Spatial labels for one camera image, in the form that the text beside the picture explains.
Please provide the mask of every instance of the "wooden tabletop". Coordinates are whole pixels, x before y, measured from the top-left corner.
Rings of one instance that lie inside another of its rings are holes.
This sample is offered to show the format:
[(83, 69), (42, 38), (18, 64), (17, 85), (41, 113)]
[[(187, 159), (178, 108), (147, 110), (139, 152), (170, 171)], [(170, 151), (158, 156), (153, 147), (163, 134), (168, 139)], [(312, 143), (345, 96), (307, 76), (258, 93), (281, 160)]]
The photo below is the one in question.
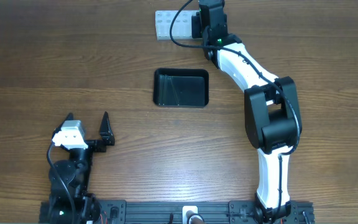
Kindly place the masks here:
[[(89, 187), (99, 198), (253, 200), (258, 157), (242, 92), (202, 50), (156, 39), (155, 11), (184, 3), (0, 0), (0, 222), (38, 221), (48, 144), (68, 112), (89, 139), (110, 114), (116, 145), (95, 155)], [(313, 202), (318, 223), (358, 223), (358, 1), (227, 0), (225, 13), (264, 68), (296, 82), (291, 199)], [(208, 106), (155, 106), (160, 67), (206, 69)]]

